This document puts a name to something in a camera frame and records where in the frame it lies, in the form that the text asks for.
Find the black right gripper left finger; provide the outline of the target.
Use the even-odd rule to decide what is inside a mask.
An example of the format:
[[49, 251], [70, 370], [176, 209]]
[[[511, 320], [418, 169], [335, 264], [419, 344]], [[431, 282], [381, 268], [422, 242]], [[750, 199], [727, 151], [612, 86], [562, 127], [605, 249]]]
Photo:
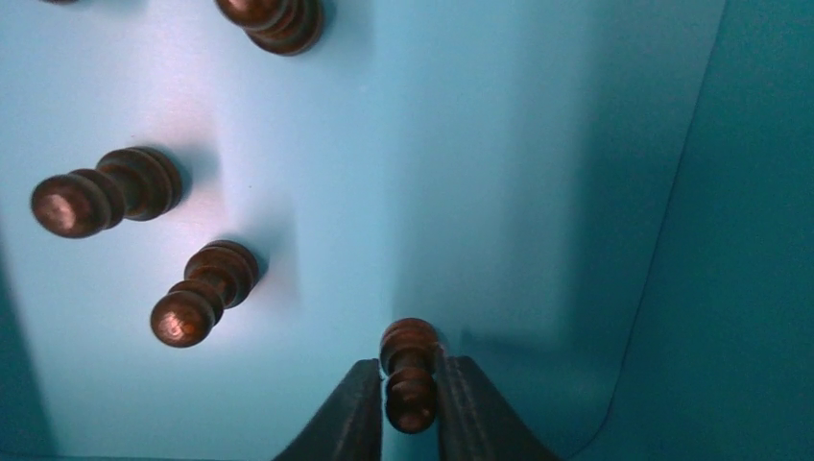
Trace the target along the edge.
[[382, 379], [376, 359], [354, 363], [275, 461], [379, 461]]

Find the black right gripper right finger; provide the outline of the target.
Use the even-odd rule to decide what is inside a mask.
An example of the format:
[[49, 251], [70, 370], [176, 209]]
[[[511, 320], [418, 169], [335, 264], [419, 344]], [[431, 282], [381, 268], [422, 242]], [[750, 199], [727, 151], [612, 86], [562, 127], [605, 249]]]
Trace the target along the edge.
[[557, 460], [482, 368], [435, 350], [436, 420], [442, 460]]

